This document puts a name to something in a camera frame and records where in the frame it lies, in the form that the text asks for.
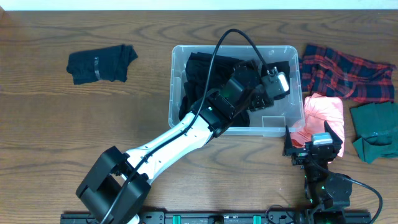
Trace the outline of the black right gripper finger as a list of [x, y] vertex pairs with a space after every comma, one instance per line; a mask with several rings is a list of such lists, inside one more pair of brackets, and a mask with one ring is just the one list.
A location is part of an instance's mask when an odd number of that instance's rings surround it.
[[292, 154], [293, 144], [292, 139], [290, 137], [289, 127], [285, 127], [285, 140], [284, 140], [284, 149], [282, 152], [283, 156], [290, 156]]
[[343, 141], [340, 139], [340, 137], [332, 130], [330, 125], [327, 123], [327, 121], [324, 121], [324, 129], [325, 132], [328, 133], [332, 139], [333, 145], [335, 149], [341, 149], [341, 145], [343, 144]]

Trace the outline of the pink garment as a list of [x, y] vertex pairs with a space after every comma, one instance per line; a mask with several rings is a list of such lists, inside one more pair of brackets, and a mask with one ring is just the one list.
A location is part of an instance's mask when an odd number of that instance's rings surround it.
[[343, 102], [340, 98], [314, 93], [305, 98], [303, 108], [305, 126], [301, 131], [290, 134], [294, 147], [303, 147], [313, 134], [324, 132], [324, 121], [345, 141]]

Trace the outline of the black garment with stripe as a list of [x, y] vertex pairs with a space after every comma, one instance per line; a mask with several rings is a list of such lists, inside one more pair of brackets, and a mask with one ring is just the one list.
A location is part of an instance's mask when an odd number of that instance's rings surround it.
[[128, 66], [137, 58], [132, 45], [85, 50], [69, 55], [66, 71], [72, 75], [75, 85], [99, 80], [125, 82]]

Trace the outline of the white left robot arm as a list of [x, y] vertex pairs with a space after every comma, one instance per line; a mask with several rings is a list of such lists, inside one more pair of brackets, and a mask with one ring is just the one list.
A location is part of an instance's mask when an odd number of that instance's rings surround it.
[[184, 155], [222, 135], [254, 94], [271, 97], [288, 89], [284, 73], [273, 68], [260, 77], [238, 68], [221, 88], [207, 88], [191, 112], [154, 140], [121, 152], [104, 151], [76, 190], [98, 223], [139, 223], [153, 181]]

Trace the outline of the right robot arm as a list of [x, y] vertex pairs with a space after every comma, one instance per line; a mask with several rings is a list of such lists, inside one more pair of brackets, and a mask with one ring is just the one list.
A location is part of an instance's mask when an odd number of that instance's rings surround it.
[[295, 212], [294, 223], [347, 223], [345, 208], [350, 205], [352, 183], [345, 175], [332, 174], [328, 163], [333, 161], [343, 141], [327, 122], [324, 132], [313, 134], [304, 147], [293, 146], [289, 128], [285, 129], [283, 156], [290, 156], [292, 165], [305, 173], [305, 196], [311, 207]]

